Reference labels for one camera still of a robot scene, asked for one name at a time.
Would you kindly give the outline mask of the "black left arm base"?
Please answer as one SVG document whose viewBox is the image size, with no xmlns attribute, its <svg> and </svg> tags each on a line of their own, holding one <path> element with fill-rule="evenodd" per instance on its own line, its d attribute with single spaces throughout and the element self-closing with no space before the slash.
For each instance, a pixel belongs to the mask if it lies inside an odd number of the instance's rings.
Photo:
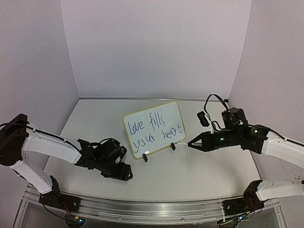
<svg viewBox="0 0 304 228">
<path fill-rule="evenodd" d="M 58 181 L 51 175 L 51 191 L 40 195 L 39 203 L 56 209 L 64 209 L 68 212 L 78 212 L 81 199 L 79 197 L 61 193 Z"/>
</svg>

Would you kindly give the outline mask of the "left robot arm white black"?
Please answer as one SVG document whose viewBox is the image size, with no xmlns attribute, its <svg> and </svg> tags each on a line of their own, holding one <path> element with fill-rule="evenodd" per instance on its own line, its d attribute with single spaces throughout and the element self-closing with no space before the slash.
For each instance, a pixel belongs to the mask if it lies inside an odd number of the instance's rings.
<svg viewBox="0 0 304 228">
<path fill-rule="evenodd" d="M 133 178 L 131 166 L 122 161 L 127 149 L 116 139 L 88 142 L 64 138 L 36 128 L 29 123 L 27 115 L 19 114 L 0 125 L 0 163 L 32 184 L 54 207 L 64 202 L 58 181 L 34 164 L 30 152 L 55 157 L 88 170 L 99 170 L 105 178 L 121 181 Z"/>
</svg>

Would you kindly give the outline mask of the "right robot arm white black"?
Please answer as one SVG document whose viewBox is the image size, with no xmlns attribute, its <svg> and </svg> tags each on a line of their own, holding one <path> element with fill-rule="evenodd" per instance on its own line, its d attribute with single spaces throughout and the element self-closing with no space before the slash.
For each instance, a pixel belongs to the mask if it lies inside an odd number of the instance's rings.
<svg viewBox="0 0 304 228">
<path fill-rule="evenodd" d="M 257 154 L 272 156 L 296 165 L 304 166 L 304 145 L 280 135 L 262 125 L 250 125 L 240 108 L 222 112 L 225 128 L 218 132 L 203 132 L 188 142 L 188 146 L 203 152 L 240 146 Z M 249 184 L 242 200 L 250 203 L 289 196 L 303 196 L 304 182 L 257 180 Z"/>
</svg>

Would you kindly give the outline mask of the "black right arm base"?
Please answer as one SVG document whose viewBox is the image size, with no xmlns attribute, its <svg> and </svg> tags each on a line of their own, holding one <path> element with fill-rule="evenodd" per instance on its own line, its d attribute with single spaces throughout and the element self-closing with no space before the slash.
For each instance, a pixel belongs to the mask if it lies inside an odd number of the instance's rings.
<svg viewBox="0 0 304 228">
<path fill-rule="evenodd" d="M 255 180 L 245 189 L 243 196 L 236 199 L 225 200 L 221 203 L 226 216 L 253 212 L 262 209 L 265 205 L 257 196 L 257 187 L 262 180 Z"/>
</svg>

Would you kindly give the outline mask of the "yellow framed small whiteboard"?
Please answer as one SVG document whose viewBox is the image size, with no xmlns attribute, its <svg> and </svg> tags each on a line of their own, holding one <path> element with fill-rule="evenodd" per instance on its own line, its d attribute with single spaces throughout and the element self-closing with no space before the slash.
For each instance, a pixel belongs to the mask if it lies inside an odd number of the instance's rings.
<svg viewBox="0 0 304 228">
<path fill-rule="evenodd" d="M 123 124 L 135 159 L 169 148 L 187 137 L 176 101 L 127 114 Z"/>
</svg>

